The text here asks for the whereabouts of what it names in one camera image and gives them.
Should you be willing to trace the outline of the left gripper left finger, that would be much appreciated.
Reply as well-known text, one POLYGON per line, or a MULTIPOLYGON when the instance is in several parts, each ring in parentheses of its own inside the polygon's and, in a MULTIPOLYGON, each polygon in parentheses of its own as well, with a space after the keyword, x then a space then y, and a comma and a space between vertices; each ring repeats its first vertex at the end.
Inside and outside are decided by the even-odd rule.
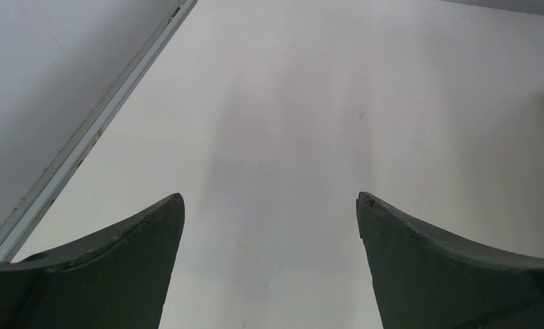
POLYGON ((174 193, 70 243, 0 263, 0 328, 157 328, 185 223, 174 193))

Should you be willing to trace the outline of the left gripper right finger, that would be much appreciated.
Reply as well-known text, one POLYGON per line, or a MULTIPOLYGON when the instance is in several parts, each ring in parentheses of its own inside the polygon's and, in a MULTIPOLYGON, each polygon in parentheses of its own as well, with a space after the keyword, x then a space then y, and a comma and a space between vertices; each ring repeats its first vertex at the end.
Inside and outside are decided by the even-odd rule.
POLYGON ((544 328, 544 258, 507 252, 356 201, 384 328, 544 328))

